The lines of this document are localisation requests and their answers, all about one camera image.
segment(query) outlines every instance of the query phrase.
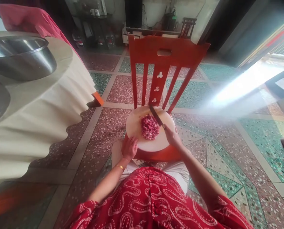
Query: white tablecloth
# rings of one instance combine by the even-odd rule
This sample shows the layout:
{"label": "white tablecloth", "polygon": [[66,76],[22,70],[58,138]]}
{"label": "white tablecloth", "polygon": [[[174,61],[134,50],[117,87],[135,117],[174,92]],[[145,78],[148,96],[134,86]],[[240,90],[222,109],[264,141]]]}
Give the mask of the white tablecloth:
{"label": "white tablecloth", "polygon": [[[0,32],[14,34],[26,33]],[[93,80],[73,49],[56,38],[46,39],[57,62],[53,74],[28,82],[0,75],[11,97],[0,118],[0,183],[23,176],[33,160],[47,156],[50,145],[67,137],[66,128],[80,122],[80,113],[94,100]]]}

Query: red cloth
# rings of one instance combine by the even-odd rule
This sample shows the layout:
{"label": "red cloth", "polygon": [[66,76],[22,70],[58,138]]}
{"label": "red cloth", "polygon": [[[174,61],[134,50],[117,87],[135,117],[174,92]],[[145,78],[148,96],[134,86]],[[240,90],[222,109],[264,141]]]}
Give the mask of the red cloth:
{"label": "red cloth", "polygon": [[178,182],[153,167],[135,170],[102,204],[78,205],[67,227],[84,228],[253,228],[226,197],[209,214],[186,196]]}
{"label": "red cloth", "polygon": [[43,38],[55,37],[64,40],[72,47],[53,19],[43,9],[14,4],[0,4],[0,16],[7,31],[39,33]]}

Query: gold bracelet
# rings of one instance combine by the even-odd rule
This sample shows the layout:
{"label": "gold bracelet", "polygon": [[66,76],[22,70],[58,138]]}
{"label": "gold bracelet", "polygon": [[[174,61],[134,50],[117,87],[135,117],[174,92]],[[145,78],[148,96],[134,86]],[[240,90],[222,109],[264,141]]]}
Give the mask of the gold bracelet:
{"label": "gold bracelet", "polygon": [[121,165],[115,165],[115,166],[120,167],[123,171],[125,170],[125,169],[124,169],[124,167],[123,167],[123,166],[121,166]]}

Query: ground pork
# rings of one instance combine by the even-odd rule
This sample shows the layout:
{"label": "ground pork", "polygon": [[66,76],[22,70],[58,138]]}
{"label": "ground pork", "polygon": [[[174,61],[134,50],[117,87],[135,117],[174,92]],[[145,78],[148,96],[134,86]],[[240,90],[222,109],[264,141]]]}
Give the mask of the ground pork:
{"label": "ground pork", "polygon": [[142,136],[148,140],[155,140],[159,134],[159,125],[154,116],[150,114],[141,118]]}

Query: chair backrest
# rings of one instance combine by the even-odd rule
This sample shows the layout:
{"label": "chair backrest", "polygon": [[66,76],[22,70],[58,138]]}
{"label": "chair backrest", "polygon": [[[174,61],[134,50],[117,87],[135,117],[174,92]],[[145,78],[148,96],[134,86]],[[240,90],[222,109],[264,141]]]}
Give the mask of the chair backrest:
{"label": "chair backrest", "polygon": [[145,105],[148,65],[155,65],[148,102],[149,105],[153,106],[159,106],[170,66],[176,66],[176,71],[173,75],[170,87],[163,103],[163,109],[165,109],[168,99],[170,98],[181,68],[190,68],[167,111],[168,113],[171,113],[209,47],[210,44],[208,43],[196,45],[189,39],[156,36],[146,36],[143,39],[135,39],[134,36],[129,36],[131,77],[135,109],[137,108],[135,64],[144,64],[142,106]]}

